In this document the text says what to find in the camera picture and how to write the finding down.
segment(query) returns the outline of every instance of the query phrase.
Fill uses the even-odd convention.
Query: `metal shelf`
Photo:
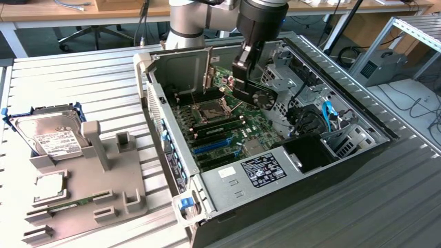
[[[393,26],[441,53],[441,16],[393,17]]]

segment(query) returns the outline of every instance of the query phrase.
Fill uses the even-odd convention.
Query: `corrugated metal surface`
[[[172,196],[135,84],[132,56],[153,50],[159,50],[159,45],[143,50],[129,48],[20,59],[7,68],[3,107],[79,101],[87,119],[102,122],[102,137],[125,130],[136,136],[141,160],[148,214],[42,247],[189,247],[185,230],[177,225],[171,207]],[[18,135],[7,128],[0,135],[0,224],[4,228],[0,247],[28,247],[22,235],[28,225],[23,215],[30,206],[20,206],[14,195],[20,192],[22,183],[32,183],[30,178],[36,170],[27,159],[20,158],[30,148]]]
[[[439,154],[313,47],[299,38],[292,40],[400,140],[348,180],[212,247],[440,247]]]

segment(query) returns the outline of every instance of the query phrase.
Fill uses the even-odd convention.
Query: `circuit board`
[[[283,139],[261,110],[229,96],[223,82],[228,75],[228,70],[216,70],[213,86],[224,87],[221,98],[172,107],[201,171],[269,150]]]

